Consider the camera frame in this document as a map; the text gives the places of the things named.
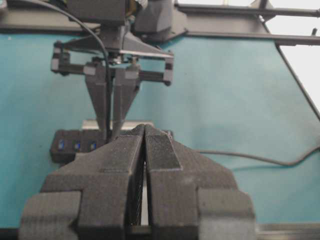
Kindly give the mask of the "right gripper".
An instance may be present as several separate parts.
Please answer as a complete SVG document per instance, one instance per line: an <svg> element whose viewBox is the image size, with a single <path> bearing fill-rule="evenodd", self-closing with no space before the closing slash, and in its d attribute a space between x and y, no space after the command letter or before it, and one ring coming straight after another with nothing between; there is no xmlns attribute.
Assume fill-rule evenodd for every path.
<svg viewBox="0 0 320 240"><path fill-rule="evenodd" d="M169 86L173 80L174 55L160 48L143 42L134 36L128 26L107 27L101 26L98 34L73 39L67 42L57 41L54 49L61 53L64 50L73 52L90 52L100 50L107 53L110 63L116 61L118 56L131 55L134 57L163 60L165 71L164 83ZM109 131L109 84L106 68L101 62L87 62L83 68L85 84L95 111L99 129ZM135 99L139 88L140 78L137 70L117 68L113 83L113 119L112 136L120 134L126 115Z"/></svg>

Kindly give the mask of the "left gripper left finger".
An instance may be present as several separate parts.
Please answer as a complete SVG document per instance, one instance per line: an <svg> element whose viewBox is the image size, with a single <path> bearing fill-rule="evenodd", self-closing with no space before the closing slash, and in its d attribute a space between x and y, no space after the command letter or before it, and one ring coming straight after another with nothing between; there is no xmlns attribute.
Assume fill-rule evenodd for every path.
<svg viewBox="0 0 320 240"><path fill-rule="evenodd" d="M145 126L53 171L26 202L21 240L123 240L141 222Z"/></svg>

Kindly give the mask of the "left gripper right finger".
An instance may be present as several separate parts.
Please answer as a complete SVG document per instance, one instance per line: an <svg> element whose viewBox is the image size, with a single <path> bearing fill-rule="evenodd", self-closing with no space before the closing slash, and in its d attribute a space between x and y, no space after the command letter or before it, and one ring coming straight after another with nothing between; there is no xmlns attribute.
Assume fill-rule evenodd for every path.
<svg viewBox="0 0 320 240"><path fill-rule="evenodd" d="M155 240L254 240L250 196L221 164L145 127L149 223Z"/></svg>

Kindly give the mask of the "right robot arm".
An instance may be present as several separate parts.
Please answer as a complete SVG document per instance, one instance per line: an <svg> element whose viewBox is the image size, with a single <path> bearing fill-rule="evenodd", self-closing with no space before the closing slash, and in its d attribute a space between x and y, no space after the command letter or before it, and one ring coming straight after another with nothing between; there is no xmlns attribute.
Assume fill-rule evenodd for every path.
<svg viewBox="0 0 320 240"><path fill-rule="evenodd" d="M186 32L171 0L60 0L88 36L53 47L51 70L84 75L100 137L117 136L142 81L173 81L174 55L155 46Z"/></svg>

